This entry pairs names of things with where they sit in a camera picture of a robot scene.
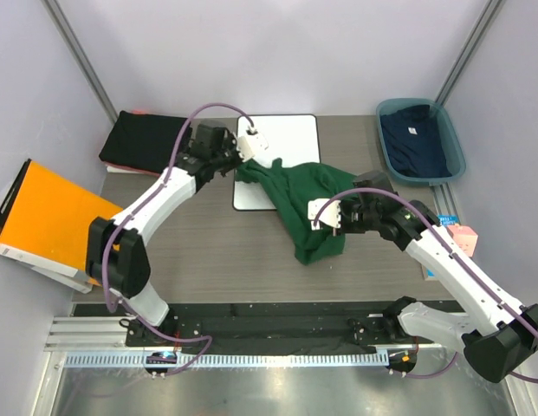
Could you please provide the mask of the green t shirt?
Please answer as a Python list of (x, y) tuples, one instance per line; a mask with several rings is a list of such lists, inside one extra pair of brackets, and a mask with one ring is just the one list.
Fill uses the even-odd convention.
[(308, 219), (308, 203), (350, 189), (354, 175), (322, 163), (284, 167), (281, 159), (264, 167), (253, 159), (239, 166), (236, 180), (259, 184), (275, 207), (295, 246), (295, 258), (303, 265), (343, 253), (344, 235), (325, 227), (314, 231)]

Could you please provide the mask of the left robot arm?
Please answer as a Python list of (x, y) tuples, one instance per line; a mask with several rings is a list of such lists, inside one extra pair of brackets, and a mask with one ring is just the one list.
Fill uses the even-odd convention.
[(177, 137), (178, 150), (157, 181), (125, 210), (88, 228), (85, 271), (101, 283), (107, 307), (123, 302), (146, 324), (146, 336), (156, 345), (169, 344), (176, 334), (173, 309), (152, 286), (146, 246), (154, 232), (215, 174), (225, 175), (256, 154), (257, 130), (243, 135), (216, 122), (199, 124), (195, 136)]

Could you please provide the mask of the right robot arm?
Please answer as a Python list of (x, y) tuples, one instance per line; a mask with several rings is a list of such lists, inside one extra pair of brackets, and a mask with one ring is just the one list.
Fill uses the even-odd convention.
[(461, 320), (403, 296), (383, 312), (387, 339), (439, 343), (495, 383), (538, 350), (538, 304), (525, 306), (505, 292), (463, 253), (431, 209), (401, 198), (384, 173), (363, 174), (354, 184), (335, 204), (338, 231), (378, 232), (428, 269), (467, 315)]

